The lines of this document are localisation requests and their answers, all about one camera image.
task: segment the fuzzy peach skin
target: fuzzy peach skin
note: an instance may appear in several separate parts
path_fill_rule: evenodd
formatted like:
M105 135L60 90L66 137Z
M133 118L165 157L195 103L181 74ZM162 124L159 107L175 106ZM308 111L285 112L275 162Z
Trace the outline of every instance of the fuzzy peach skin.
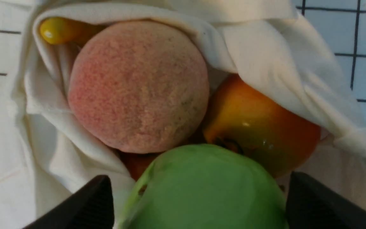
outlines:
M68 101L77 120L123 152L167 151L203 119L206 63L181 31L150 21L121 22L93 37L71 73Z

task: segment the yellow object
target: yellow object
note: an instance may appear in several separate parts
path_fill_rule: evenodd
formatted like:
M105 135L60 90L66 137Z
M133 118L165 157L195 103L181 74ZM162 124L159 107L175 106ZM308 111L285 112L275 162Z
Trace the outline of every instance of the yellow object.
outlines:
M103 29L103 26L62 17L50 17L42 22L39 32L45 41L51 45L74 42L79 46L84 46L88 40Z

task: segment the cloth fold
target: cloth fold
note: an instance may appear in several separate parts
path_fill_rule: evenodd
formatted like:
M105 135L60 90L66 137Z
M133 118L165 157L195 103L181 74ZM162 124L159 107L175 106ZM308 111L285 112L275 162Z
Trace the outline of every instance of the cloth fold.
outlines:
M117 216L134 185L69 109L77 50L41 38L39 24L52 16L91 24L151 19L184 31L213 70L239 73L328 130L300 170L366 209L366 123L333 53L290 0L17 1L33 8L17 68L0 91L0 228L34 221L97 174L111 179Z

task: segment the yellow fruit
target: yellow fruit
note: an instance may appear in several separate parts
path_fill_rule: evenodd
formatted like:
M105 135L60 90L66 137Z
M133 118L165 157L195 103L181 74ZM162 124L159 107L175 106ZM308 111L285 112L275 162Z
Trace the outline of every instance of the yellow fruit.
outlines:
M211 97L202 127L208 143L260 163L279 177L305 162L320 140L320 127L279 106L238 74Z
M42 37L51 45L75 42L84 46L88 40L103 30L103 26L91 25L62 17L45 19L39 27Z

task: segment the peach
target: peach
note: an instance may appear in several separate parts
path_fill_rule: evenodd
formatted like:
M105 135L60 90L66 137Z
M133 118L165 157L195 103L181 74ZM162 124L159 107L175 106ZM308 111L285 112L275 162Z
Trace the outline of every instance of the peach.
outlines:
M150 21L121 22L78 54L68 101L104 144L130 153L163 152L202 121L209 98L206 63L190 39Z

